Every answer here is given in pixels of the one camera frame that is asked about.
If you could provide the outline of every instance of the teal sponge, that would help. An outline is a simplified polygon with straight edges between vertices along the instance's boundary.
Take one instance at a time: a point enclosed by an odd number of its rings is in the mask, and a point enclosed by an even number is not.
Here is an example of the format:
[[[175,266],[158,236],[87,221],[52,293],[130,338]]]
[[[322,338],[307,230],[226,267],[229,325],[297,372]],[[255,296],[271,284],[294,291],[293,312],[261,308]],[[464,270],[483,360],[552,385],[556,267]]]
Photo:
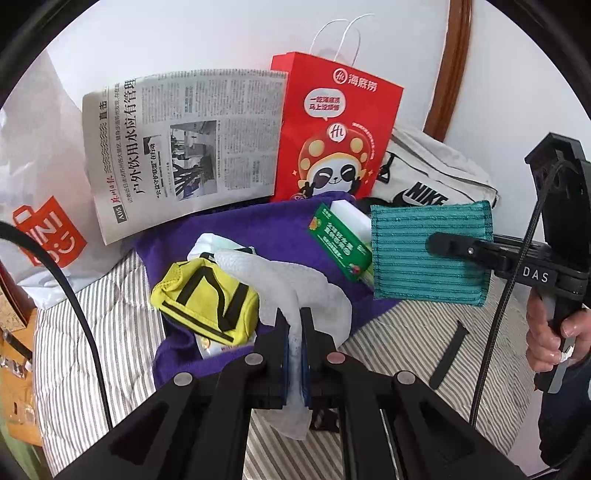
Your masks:
[[[482,306],[491,272],[474,264],[431,255],[435,232],[492,240],[491,205],[382,207],[372,213],[374,296]]]

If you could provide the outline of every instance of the sleeve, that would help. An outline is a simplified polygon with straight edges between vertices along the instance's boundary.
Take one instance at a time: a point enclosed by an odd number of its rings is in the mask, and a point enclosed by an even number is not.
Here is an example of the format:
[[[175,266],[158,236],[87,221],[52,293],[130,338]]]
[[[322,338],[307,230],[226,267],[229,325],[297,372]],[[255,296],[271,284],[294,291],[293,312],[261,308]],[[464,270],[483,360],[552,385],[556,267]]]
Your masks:
[[[591,424],[591,356],[569,368],[557,394],[544,393],[538,427],[542,460],[561,464]]]

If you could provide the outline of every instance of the newspaper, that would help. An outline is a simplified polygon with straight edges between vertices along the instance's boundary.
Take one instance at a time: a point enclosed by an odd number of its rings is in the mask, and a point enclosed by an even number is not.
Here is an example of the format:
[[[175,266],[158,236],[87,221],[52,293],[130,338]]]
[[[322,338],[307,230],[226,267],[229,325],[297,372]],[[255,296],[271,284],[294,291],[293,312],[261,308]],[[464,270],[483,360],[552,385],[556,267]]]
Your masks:
[[[273,195],[286,78],[193,70],[85,95],[86,168],[105,244]]]

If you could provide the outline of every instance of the red paper bag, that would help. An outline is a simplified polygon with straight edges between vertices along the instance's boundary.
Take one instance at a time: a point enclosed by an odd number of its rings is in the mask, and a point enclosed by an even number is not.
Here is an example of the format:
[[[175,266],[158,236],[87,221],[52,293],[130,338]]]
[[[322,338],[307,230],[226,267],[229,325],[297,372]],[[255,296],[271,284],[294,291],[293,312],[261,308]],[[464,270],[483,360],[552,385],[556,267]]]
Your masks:
[[[276,55],[271,70],[289,72],[273,201],[369,195],[402,87],[306,53]]]

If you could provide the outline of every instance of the human hand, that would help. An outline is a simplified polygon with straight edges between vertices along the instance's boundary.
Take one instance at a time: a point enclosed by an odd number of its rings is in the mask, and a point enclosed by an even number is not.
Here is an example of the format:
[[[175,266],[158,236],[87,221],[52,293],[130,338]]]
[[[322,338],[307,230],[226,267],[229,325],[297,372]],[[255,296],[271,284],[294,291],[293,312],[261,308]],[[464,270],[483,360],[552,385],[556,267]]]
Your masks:
[[[527,301],[527,323],[527,361],[534,372],[549,372],[560,363],[560,337],[548,325],[544,303],[533,288]],[[561,330],[564,338],[576,337],[569,359],[569,365],[574,365],[591,349],[591,311],[582,309],[574,313],[562,322]]]

